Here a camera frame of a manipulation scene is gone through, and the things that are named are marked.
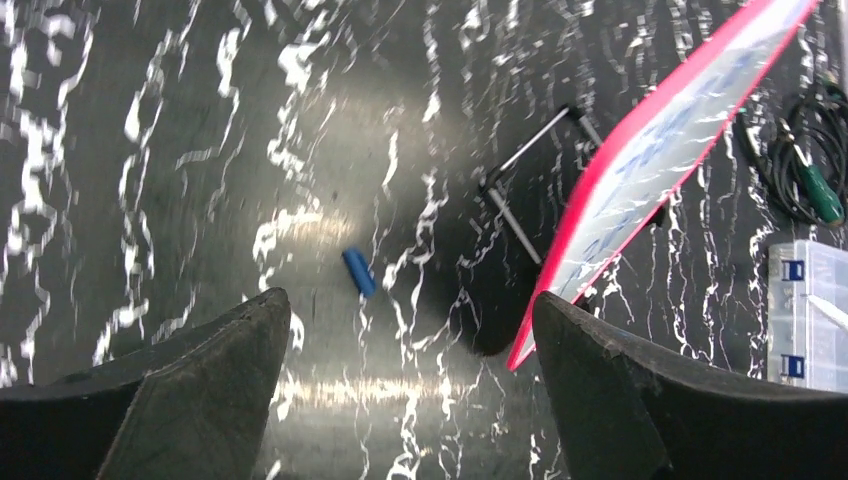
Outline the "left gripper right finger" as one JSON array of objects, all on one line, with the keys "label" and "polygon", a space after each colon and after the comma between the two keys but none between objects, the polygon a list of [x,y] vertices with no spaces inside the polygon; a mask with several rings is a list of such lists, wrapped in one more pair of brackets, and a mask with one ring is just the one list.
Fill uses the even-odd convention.
[{"label": "left gripper right finger", "polygon": [[843,479],[844,394],[684,357],[551,293],[533,333],[573,479]]}]

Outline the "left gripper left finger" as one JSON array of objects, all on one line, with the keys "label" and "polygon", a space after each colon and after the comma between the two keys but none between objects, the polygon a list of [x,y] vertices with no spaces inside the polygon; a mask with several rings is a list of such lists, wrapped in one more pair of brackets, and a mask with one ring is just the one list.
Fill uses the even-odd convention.
[{"label": "left gripper left finger", "polygon": [[1,392],[5,479],[248,479],[288,345],[269,289],[160,343]]}]

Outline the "blue marker cap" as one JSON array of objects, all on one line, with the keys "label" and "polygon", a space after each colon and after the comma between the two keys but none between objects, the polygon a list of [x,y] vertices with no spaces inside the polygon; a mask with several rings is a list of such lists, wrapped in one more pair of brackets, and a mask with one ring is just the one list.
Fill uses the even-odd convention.
[{"label": "blue marker cap", "polygon": [[362,252],[354,247],[347,248],[342,252],[342,258],[360,294],[365,298],[373,296],[377,285]]}]

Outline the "pink framed whiteboard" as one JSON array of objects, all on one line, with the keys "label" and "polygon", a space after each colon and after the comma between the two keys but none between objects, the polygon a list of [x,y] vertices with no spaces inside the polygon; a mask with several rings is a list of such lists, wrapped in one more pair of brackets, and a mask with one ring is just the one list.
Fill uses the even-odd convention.
[{"label": "pink framed whiteboard", "polygon": [[497,189],[525,148],[481,179],[481,192],[540,269],[534,295],[575,301],[585,293],[702,163],[815,8],[813,1],[742,3],[606,136],[582,109],[561,107],[554,121],[577,125],[594,149],[546,254],[533,247]]}]

